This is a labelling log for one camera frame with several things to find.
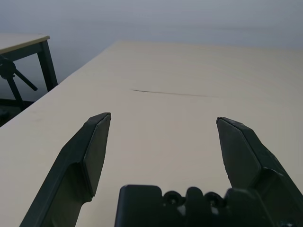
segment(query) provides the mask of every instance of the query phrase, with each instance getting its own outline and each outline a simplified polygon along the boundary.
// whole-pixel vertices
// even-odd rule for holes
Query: desk
[[[29,55],[38,54],[47,90],[58,85],[49,51],[48,35],[0,33],[0,54],[16,61]]]
[[[118,42],[0,128],[0,220],[16,227],[63,145],[111,112],[93,201],[77,226],[113,226],[119,189],[230,187],[217,116],[254,129],[303,192],[303,52]]]

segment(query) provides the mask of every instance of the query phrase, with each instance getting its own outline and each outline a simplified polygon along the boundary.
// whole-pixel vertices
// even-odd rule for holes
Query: floor
[[[6,122],[17,116],[21,111],[19,107],[15,106],[6,106],[6,105],[0,105],[0,109],[4,111],[8,111],[9,116],[5,118],[0,117],[0,127],[4,125]]]

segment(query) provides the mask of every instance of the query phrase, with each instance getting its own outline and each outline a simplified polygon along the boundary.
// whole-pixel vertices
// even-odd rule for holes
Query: tripod leg
[[[37,91],[37,87],[30,82],[25,76],[23,76],[23,74],[21,72],[19,72],[17,69],[15,70],[15,74],[21,79],[23,80],[31,89],[33,89],[34,91]]]
[[[25,106],[24,106],[23,100],[22,100],[21,95],[20,95],[20,93],[18,91],[18,88],[17,88],[17,86],[15,84],[14,79],[13,78],[9,78],[9,79],[7,79],[7,81],[9,83],[10,89],[13,92],[14,97],[15,97],[15,99],[16,99],[19,107],[20,107],[20,109],[21,110],[25,110]]]

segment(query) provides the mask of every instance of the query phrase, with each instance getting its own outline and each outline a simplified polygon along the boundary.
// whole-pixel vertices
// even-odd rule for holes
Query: black tripod
[[[11,91],[14,94],[14,97],[17,101],[18,106],[20,107],[21,110],[25,109],[25,105],[23,103],[23,100],[21,98],[21,95],[18,91],[18,88],[15,84],[14,81],[14,76],[15,74],[21,79],[23,80],[31,89],[33,89],[34,91],[37,91],[38,89],[36,88],[36,86],[30,82],[25,76],[23,76],[23,74],[21,72],[19,72],[16,69],[16,66],[14,64],[13,61],[4,58],[1,54],[0,54],[0,76],[3,79],[6,79],[7,82],[9,83],[9,87],[11,89]]]

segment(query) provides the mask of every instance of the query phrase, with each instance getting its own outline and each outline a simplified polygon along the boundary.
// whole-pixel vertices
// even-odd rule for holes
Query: white wall
[[[58,81],[116,40],[303,49],[303,0],[2,0],[0,32],[44,33]],[[16,62],[46,93],[38,58]],[[13,98],[0,79],[0,98]]]

